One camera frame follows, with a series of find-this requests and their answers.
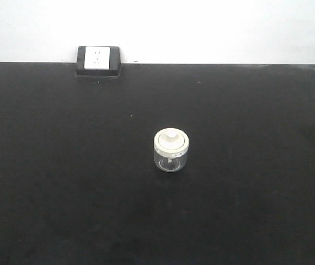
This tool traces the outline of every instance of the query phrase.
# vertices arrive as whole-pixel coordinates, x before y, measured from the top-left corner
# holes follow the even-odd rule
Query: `small container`
[[[156,166],[166,172],[175,172],[186,164],[189,138],[176,128],[166,128],[156,133],[153,158]]]

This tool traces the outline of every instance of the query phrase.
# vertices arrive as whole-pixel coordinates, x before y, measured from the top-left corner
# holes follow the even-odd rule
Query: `jar lid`
[[[188,151],[188,147],[188,136],[176,128],[163,129],[154,137],[154,149],[167,158],[181,157]]]

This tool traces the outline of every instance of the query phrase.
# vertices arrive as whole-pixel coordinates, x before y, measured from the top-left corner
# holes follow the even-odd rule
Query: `wall socket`
[[[118,76],[120,68],[119,47],[79,46],[76,61],[78,76]]]
[[[110,47],[87,46],[85,48],[85,69],[109,69]]]

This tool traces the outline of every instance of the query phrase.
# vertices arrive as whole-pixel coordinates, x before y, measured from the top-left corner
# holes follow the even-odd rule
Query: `jar bottom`
[[[158,161],[158,167],[166,172],[175,172],[181,169],[179,159],[171,159],[166,157],[162,157]]]

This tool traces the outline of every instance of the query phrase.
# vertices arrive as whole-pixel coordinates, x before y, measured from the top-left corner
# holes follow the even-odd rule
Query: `black surface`
[[[76,59],[76,74],[78,76],[118,76],[120,74],[120,49],[116,46],[110,47],[109,69],[85,69],[86,46],[78,47]]]
[[[315,264],[315,66],[74,72],[0,63],[0,264]]]

